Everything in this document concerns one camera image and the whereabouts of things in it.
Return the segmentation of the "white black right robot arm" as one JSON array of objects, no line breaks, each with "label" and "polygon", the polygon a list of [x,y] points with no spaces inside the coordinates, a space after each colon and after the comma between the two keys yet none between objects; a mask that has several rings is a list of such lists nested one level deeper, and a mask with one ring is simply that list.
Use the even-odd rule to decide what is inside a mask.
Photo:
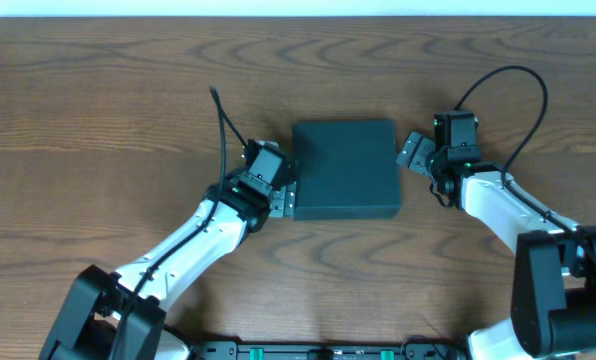
[{"label": "white black right robot arm", "polygon": [[542,204],[500,164],[485,161],[478,120],[436,114],[434,135],[409,134],[397,162],[428,177],[444,208],[486,225],[513,253],[508,319],[468,335],[454,358],[569,359],[596,350],[596,226]]}]

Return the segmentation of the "dark green box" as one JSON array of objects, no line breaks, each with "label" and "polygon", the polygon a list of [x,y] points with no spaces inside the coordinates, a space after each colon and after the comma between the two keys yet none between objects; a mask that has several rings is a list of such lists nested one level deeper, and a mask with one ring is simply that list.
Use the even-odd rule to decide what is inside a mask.
[{"label": "dark green box", "polygon": [[391,120],[310,121],[292,126],[296,221],[386,219],[401,209]]}]

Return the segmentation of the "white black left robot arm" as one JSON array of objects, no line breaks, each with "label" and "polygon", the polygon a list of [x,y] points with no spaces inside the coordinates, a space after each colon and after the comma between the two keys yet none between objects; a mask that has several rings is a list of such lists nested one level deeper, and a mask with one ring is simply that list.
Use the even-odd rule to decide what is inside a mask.
[{"label": "white black left robot arm", "polygon": [[293,182],[277,143],[248,142],[246,164],[211,185],[194,214],[160,244],[108,273],[91,265],[72,283],[42,359],[188,359],[192,347],[165,326],[167,312],[214,262],[274,213]]}]

